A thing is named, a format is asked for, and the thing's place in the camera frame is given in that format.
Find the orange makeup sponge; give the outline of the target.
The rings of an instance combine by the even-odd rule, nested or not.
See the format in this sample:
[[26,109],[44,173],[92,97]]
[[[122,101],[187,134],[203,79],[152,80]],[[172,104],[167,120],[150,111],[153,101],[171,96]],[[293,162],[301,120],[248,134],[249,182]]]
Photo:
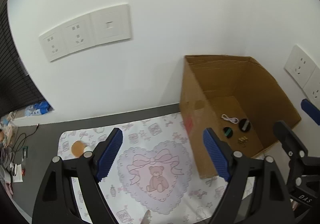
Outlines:
[[71,152],[72,152],[72,155],[75,157],[75,158],[79,158],[82,156],[82,154],[84,153],[84,149],[87,147],[87,145],[80,141],[80,140],[77,140],[75,141],[73,144],[72,144],[72,147],[71,147]]

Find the white round cap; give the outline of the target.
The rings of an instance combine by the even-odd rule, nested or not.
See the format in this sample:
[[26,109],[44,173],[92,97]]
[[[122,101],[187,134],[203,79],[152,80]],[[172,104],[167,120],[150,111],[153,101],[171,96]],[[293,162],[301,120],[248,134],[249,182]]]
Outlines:
[[88,152],[88,151],[93,151],[92,147],[91,146],[86,146],[84,148],[84,152]]

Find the yellow binder clip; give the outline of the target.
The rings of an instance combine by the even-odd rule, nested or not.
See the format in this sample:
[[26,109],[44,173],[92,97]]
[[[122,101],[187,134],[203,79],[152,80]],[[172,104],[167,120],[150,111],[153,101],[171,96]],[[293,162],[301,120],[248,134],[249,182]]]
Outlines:
[[244,144],[246,142],[248,142],[248,138],[247,137],[244,136],[244,137],[238,138],[238,143],[239,144]]

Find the white paper cards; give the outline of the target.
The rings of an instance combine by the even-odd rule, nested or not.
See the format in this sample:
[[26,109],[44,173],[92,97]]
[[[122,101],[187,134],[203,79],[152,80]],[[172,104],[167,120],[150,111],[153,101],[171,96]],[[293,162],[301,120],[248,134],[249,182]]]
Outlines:
[[13,183],[23,182],[23,169],[21,164],[10,164],[11,176]]

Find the green circuit strip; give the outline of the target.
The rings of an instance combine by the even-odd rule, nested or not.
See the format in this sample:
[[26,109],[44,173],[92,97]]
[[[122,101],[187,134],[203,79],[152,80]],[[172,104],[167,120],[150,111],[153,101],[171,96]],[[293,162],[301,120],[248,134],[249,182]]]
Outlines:
[[28,157],[28,147],[23,147],[23,159],[26,159]]

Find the black round green-striped disc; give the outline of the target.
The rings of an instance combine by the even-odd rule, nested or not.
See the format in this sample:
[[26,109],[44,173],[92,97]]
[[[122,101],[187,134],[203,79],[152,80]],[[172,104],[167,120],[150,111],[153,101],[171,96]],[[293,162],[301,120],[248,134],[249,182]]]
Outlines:
[[225,137],[229,139],[233,136],[233,129],[231,127],[224,127],[223,133],[224,133]]

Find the cardboard box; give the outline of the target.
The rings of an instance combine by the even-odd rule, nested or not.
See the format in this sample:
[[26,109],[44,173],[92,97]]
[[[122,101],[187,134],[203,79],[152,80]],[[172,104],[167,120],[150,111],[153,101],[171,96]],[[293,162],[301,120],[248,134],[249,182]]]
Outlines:
[[[189,55],[184,58],[180,112],[193,150],[200,178],[216,176],[203,144],[203,131],[212,128],[233,150],[255,157],[278,139],[273,125],[279,120],[294,128],[301,117],[276,79],[249,56]],[[238,123],[247,118],[248,132]],[[224,127],[233,129],[226,138]],[[248,142],[238,143],[247,137]]]

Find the blue plastic package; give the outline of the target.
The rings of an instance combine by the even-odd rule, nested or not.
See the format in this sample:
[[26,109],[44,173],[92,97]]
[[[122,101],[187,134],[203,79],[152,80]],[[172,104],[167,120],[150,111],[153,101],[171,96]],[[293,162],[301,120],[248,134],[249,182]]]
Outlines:
[[47,101],[39,102],[25,108],[24,115],[26,117],[43,115],[50,111],[51,106]]

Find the pink patterned table mat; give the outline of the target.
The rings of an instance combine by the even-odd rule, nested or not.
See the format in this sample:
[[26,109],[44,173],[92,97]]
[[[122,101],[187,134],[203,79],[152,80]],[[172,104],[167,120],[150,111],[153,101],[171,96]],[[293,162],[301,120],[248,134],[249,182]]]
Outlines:
[[120,124],[123,143],[99,187],[119,223],[196,223],[211,217],[226,187],[199,177],[179,113]]

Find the black window blind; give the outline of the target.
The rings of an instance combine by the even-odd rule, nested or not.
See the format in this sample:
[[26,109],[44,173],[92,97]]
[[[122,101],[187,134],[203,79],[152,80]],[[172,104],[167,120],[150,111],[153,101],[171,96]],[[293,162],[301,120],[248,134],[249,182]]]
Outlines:
[[1,116],[45,100],[27,73],[11,35],[7,6],[1,11]]

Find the lower white wall socket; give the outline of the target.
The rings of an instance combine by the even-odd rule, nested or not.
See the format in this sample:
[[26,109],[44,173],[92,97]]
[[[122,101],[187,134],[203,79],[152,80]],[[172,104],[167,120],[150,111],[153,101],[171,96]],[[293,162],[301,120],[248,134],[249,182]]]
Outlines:
[[313,71],[310,79],[305,84],[304,93],[306,96],[312,100],[313,102],[319,101],[319,93],[320,93],[320,70],[319,67],[316,67]]

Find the white socket on right wall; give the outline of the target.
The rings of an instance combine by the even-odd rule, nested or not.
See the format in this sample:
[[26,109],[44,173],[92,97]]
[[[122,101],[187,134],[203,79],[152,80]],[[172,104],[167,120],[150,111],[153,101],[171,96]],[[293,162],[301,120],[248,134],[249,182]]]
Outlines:
[[284,69],[291,75],[300,88],[310,79],[316,64],[298,45],[295,45],[287,59]]

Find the triple white wall socket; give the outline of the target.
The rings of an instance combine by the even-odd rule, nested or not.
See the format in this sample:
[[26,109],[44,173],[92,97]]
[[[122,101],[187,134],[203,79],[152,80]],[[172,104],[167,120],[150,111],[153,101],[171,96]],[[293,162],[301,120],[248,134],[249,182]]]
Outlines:
[[106,7],[71,19],[39,36],[48,61],[93,46],[131,39],[129,4]]

